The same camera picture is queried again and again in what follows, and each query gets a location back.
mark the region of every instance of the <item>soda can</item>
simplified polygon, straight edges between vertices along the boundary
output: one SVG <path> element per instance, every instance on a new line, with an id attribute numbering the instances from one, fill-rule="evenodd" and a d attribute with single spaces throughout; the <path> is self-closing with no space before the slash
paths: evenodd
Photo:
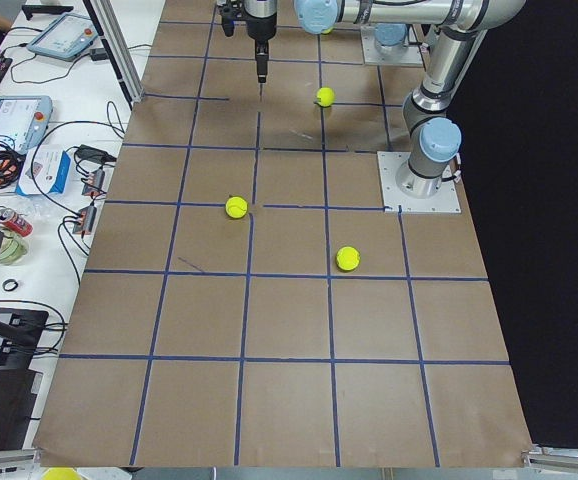
<path id="1" fill-rule="evenodd" d="M 0 210 L 0 225 L 16 232 L 21 237 L 26 237 L 33 231 L 31 224 L 11 208 Z"/>

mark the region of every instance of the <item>white mounting plate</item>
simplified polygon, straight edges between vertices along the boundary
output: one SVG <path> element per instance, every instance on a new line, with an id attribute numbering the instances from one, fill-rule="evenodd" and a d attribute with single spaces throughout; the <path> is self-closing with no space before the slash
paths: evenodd
<path id="1" fill-rule="evenodd" d="M 382 186 L 382 202 L 386 212 L 398 213 L 460 213 L 460 203 L 454 182 L 443 182 L 431 198 L 413 198 L 396 185 L 396 172 L 409 159 L 409 152 L 378 152 L 378 168 Z M 447 167 L 443 174 L 451 175 Z"/>
<path id="2" fill-rule="evenodd" d="M 396 51 L 392 55 L 383 55 L 376 50 L 374 32 L 376 27 L 364 25 L 360 27 L 362 38 L 362 54 L 366 65 L 393 65 L 396 67 L 422 67 L 422 56 L 418 47 L 408 47 L 404 51 Z M 416 42 L 413 29 L 409 29 L 409 41 Z"/>

